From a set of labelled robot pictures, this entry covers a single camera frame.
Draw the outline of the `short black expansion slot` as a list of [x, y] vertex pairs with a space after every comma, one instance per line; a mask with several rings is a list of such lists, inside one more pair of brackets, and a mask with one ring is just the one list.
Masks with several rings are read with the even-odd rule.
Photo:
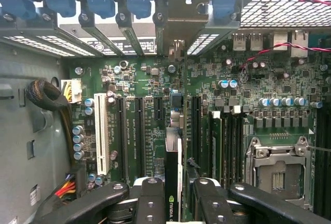
[[162, 97], [154, 97], [154, 119], [156, 121], [163, 120], [163, 99], [162, 99]]

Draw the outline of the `black open PC case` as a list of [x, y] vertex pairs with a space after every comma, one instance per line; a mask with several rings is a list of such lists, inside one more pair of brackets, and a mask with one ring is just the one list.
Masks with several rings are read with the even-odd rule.
[[[128, 10], [126, 0], [114, 1], [115, 16], [106, 19], [91, 12], [87, 0], [76, 0], [76, 15], [68, 18], [49, 9], [45, 0], [34, 0], [36, 17], [31, 20], [6, 12], [0, 3], [0, 44], [58, 58], [68, 73], [63, 80], [70, 80], [69, 63], [76, 59], [168, 58], [169, 49], [163, 45], [168, 0], [151, 0], [151, 16], [145, 19], [137, 19]], [[260, 33], [269, 36], [272, 45], [274, 32], [288, 32], [288, 39], [295, 30], [309, 35], [331, 35], [331, 0], [237, 0], [236, 5], [236, 21], [225, 25], [214, 23], [211, 0], [199, 6], [199, 13], [208, 14], [208, 22], [187, 47], [187, 56], [189, 51], [203, 56], [232, 39], [235, 33], [247, 37]], [[32, 220], [24, 223], [33, 224], [36, 214], [43, 216], [93, 191], [85, 192], [82, 188], [85, 171], [73, 150], [72, 104], [61, 91], [61, 80], [58, 84], [33, 80], [26, 88], [26, 98], [44, 111], [59, 113], [70, 163], [64, 179], [38, 206]], [[141, 177], [133, 185], [126, 183], [130, 188], [129, 199], [140, 195], [142, 181], [147, 178], [157, 177]], [[132, 224], [135, 205], [112, 207], [106, 211], [107, 218], [94, 224]]]

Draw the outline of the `thin metal locking lever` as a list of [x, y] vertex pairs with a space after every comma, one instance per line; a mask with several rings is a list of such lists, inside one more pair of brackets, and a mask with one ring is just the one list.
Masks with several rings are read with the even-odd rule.
[[307, 150], [317, 150], [317, 151], [331, 153], [331, 148], [323, 148], [323, 147], [317, 147], [317, 146], [311, 146], [311, 145], [307, 145], [306, 148], [307, 148]]

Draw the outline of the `white power connector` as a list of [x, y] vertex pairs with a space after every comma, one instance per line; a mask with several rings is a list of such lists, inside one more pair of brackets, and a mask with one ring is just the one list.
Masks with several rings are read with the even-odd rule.
[[79, 103], [82, 100], [81, 80], [61, 80], [61, 91], [68, 103]]

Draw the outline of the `white PCI expansion slot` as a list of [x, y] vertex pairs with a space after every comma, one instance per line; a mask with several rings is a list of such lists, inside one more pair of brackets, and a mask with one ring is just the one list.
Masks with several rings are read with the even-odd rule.
[[106, 93], [94, 94], [97, 173], [109, 171], [109, 137]]

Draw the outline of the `black RAM slot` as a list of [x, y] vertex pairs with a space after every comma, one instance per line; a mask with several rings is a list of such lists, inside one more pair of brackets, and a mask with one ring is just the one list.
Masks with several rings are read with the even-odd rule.
[[228, 136], [228, 115], [224, 116], [224, 186], [227, 187], [228, 185], [228, 174], [229, 174], [229, 136]]
[[238, 182], [242, 181], [243, 177], [243, 115], [237, 117], [237, 153], [236, 153], [236, 178]]
[[230, 159], [230, 183], [233, 183], [236, 177], [236, 116], [230, 114], [231, 120], [231, 159]]

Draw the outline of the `green motherboard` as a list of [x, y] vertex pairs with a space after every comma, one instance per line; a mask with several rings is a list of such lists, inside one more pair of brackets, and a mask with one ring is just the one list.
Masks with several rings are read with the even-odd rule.
[[[182, 220], [191, 219], [187, 159], [191, 150], [191, 98], [201, 97], [201, 149], [198, 174], [212, 178], [224, 189], [230, 183], [230, 114], [243, 115], [243, 170], [248, 139], [257, 136], [263, 144], [293, 144], [299, 136], [308, 145], [331, 148], [331, 35], [309, 35], [306, 58], [291, 58], [287, 51], [274, 51], [269, 36], [263, 36], [263, 50], [233, 51], [232, 39], [203, 56], [189, 51], [187, 57], [187, 153]], [[175, 66], [165, 57], [123, 60], [76, 59], [69, 63], [70, 80], [81, 80], [82, 100], [72, 103], [73, 150], [85, 171], [85, 192], [111, 181], [133, 185], [137, 176], [134, 100], [144, 99], [145, 175], [165, 185], [166, 128], [170, 125], [170, 90], [176, 84]], [[109, 171], [97, 173], [94, 94], [106, 93]], [[117, 139], [116, 99], [124, 97], [128, 148], [128, 180], [121, 178]], [[163, 99], [163, 120], [154, 119], [154, 97]], [[224, 186], [224, 116], [228, 115], [229, 174]], [[311, 151], [311, 193], [308, 209], [331, 220], [331, 153]]]

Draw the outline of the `silver USB port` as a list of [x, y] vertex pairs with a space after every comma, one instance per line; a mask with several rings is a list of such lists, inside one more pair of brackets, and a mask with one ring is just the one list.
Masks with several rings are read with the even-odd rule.
[[263, 50], [263, 35], [260, 33], [250, 34], [250, 50], [262, 51]]
[[233, 51], [246, 51], [247, 36], [246, 34], [235, 33], [232, 34]]

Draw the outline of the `silver rear port block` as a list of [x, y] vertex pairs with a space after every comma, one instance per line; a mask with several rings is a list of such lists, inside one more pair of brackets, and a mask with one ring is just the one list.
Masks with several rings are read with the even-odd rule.
[[274, 32], [273, 34], [273, 50], [280, 52], [280, 51], [287, 51], [288, 46], [282, 45], [283, 43], [288, 42], [288, 32]]
[[295, 47], [291, 47], [291, 58], [306, 58], [308, 55], [307, 50], [303, 50], [303, 47], [308, 46], [309, 34], [303, 30], [295, 30], [292, 32], [291, 44]]

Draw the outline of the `metal CPU socket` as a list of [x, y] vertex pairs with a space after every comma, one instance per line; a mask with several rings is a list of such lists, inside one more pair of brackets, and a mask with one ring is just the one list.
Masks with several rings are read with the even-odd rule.
[[308, 137], [299, 136], [293, 144], [263, 144], [248, 139], [243, 181], [283, 200], [310, 209], [311, 151]]

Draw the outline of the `long black expansion slot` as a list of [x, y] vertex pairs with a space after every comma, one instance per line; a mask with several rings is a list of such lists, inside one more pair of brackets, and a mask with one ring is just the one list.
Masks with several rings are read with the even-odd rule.
[[200, 164], [201, 149], [201, 97], [192, 96], [191, 98], [191, 150], [192, 158], [196, 164]]
[[136, 129], [136, 160], [137, 176], [145, 175], [145, 131], [144, 131], [144, 99], [136, 97], [134, 100], [135, 129]]
[[127, 122], [126, 122], [126, 103], [124, 97], [116, 99], [116, 121], [117, 121], [117, 139], [119, 143], [119, 165], [121, 168], [121, 178], [128, 180], [128, 148], [127, 148]]

